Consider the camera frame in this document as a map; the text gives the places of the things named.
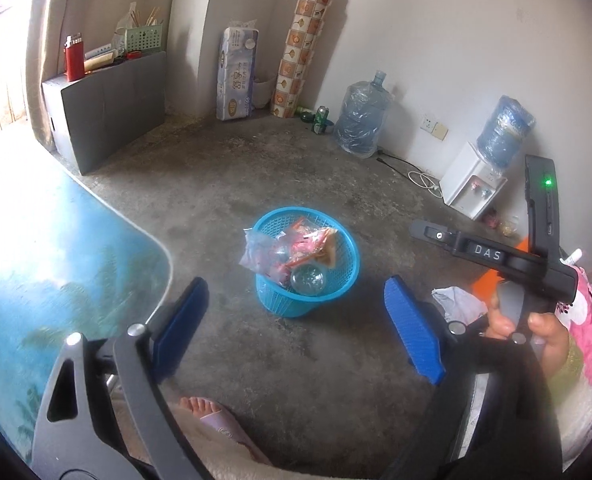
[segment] gray box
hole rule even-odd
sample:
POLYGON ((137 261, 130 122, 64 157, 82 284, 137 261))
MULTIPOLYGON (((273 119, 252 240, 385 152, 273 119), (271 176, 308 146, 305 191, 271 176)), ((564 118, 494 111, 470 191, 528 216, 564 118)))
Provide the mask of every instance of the gray box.
POLYGON ((81 174, 165 121, 165 53, 42 83, 58 152, 81 174))

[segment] metal screw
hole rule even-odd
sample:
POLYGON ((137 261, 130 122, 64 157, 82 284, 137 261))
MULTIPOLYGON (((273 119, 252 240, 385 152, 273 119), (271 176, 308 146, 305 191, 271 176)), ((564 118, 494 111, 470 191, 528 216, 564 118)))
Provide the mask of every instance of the metal screw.
POLYGON ((467 327, 465 327, 460 321, 452 321, 447 328, 449 328, 450 332, 454 335, 463 335, 465 330, 467 330, 467 327))
POLYGON ((515 342, 517 345, 524 345, 525 343, 527 343, 527 338, 524 334, 521 334, 520 332, 514 332, 512 334, 512 341, 515 342))
POLYGON ((68 346, 74 346, 77 345, 81 339, 83 339, 83 336, 80 335, 80 332, 74 332, 73 334, 67 336, 65 342, 68 344, 68 346))
POLYGON ((143 325, 143 323, 134 323, 127 329, 127 333, 132 337, 136 337, 144 334, 145 330, 145 325, 143 325))

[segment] large plastic water bottle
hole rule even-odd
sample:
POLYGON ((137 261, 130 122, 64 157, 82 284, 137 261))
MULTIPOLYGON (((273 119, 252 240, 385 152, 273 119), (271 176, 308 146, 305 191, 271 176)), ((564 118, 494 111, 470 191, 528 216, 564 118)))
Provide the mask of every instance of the large plastic water bottle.
POLYGON ((478 150, 498 170, 506 170, 520 152, 536 119, 516 100, 502 96, 478 137, 478 150))
POLYGON ((360 81, 347 89, 334 135, 341 148, 360 158, 372 156, 385 111, 392 101, 382 87, 386 74, 378 70, 374 81, 360 81))

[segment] electrical outlet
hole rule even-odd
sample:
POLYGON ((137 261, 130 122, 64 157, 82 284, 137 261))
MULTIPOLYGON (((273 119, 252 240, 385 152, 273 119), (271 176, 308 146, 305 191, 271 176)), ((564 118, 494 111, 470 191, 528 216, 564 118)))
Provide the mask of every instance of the electrical outlet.
POLYGON ((420 123, 420 129, 431 133, 436 127, 436 123, 437 121, 435 121, 434 118, 426 115, 423 117, 423 121, 420 123))
POLYGON ((445 140, 445 136, 447 135, 447 126, 442 123, 436 123, 434 130, 432 131, 432 135, 437 139, 445 140))

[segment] red lighter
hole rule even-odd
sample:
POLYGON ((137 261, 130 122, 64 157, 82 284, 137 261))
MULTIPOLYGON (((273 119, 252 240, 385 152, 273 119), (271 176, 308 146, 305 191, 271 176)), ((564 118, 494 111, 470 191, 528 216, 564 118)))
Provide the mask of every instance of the red lighter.
POLYGON ((65 42, 65 74, 67 81, 77 81, 85 77, 85 55, 80 32, 68 36, 65 42))

